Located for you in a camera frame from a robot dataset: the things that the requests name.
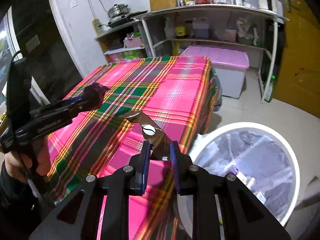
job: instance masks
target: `brown candy wrapper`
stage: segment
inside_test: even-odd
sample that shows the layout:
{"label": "brown candy wrapper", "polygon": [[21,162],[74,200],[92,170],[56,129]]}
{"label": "brown candy wrapper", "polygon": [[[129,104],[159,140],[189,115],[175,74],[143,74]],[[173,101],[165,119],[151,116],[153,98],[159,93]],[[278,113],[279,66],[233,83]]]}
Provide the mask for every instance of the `brown candy wrapper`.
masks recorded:
{"label": "brown candy wrapper", "polygon": [[143,137],[153,145],[151,160],[170,160],[170,140],[165,132],[142,111],[131,111],[119,117],[127,119],[130,123],[139,123]]}

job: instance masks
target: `door handle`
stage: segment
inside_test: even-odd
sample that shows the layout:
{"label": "door handle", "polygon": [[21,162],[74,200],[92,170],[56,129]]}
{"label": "door handle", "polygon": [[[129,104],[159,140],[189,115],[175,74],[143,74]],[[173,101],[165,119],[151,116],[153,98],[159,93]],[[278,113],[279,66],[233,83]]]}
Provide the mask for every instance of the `door handle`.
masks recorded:
{"label": "door handle", "polygon": [[291,3],[290,3],[291,0],[284,0],[284,6],[287,10],[287,12],[291,12]]}
{"label": "door handle", "polygon": [[283,1],[283,4],[284,4],[284,6],[285,6],[285,8],[286,8],[286,10],[287,10],[287,12],[291,12],[291,2],[296,2],[298,5],[300,4],[300,2],[299,1],[297,1],[297,0],[284,0]]}

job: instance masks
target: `white trash bin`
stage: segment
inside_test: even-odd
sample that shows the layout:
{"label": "white trash bin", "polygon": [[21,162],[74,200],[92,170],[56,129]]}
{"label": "white trash bin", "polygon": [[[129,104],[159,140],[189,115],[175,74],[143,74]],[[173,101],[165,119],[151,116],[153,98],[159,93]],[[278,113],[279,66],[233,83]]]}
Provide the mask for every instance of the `white trash bin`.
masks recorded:
{"label": "white trash bin", "polygon": [[[233,165],[255,178],[252,191],[260,190],[265,206],[286,224],[297,203],[300,171],[289,143],[276,131],[258,123],[238,122],[198,135],[189,156],[209,173],[225,176]],[[192,197],[177,197],[180,221],[192,236]]]}

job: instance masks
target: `doorway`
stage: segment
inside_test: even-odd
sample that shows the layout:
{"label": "doorway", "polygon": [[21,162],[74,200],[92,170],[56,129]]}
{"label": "doorway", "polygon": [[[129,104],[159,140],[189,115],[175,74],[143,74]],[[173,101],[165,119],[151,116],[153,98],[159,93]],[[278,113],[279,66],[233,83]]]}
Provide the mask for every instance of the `doorway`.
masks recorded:
{"label": "doorway", "polygon": [[60,36],[49,0],[15,0],[8,14],[12,40],[36,60],[33,78],[40,90],[50,103],[63,99],[82,77]]}

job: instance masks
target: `black gripper frame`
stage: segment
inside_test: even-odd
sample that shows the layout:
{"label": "black gripper frame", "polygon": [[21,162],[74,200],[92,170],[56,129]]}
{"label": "black gripper frame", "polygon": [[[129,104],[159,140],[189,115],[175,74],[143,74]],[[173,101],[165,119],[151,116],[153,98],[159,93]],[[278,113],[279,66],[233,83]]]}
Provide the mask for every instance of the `black gripper frame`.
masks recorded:
{"label": "black gripper frame", "polygon": [[100,239],[128,240],[129,196],[145,193],[151,148],[150,142],[144,141],[141,153],[112,175],[88,175],[44,219],[30,240],[96,240],[105,195]]}
{"label": "black gripper frame", "polygon": [[218,240],[218,195],[225,240],[290,240],[284,227],[235,175],[212,175],[193,165],[190,156],[170,145],[175,187],[179,195],[193,196],[193,240]]}

